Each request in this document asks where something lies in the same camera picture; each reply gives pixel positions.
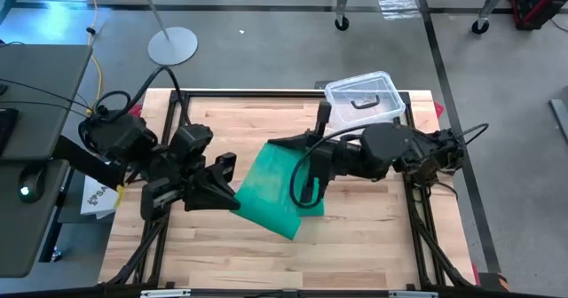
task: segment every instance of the wooden table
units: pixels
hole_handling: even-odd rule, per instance
[[[416,127],[430,132],[438,119],[429,91],[410,91]],[[149,90],[142,116],[162,133],[170,89]],[[208,163],[233,152],[238,190],[268,138],[312,128],[316,98],[191,98],[192,122],[210,126],[215,136]],[[450,177],[441,177],[451,184]],[[117,209],[100,281],[109,280],[138,246],[144,222],[139,185],[132,185]],[[455,267],[474,282],[468,246],[455,196],[441,186],[430,198],[438,241]],[[425,257],[434,279],[431,255]],[[150,250],[148,259],[152,259]],[[378,183],[338,177],[327,188],[326,215],[306,218],[295,241],[284,239],[226,211],[187,213],[173,205],[164,250],[161,283],[176,287],[224,289],[403,289],[419,281],[401,175]]]

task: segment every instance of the container lid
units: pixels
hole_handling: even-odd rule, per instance
[[[391,76],[385,72],[331,82],[325,94],[341,128],[390,121],[406,108]]]

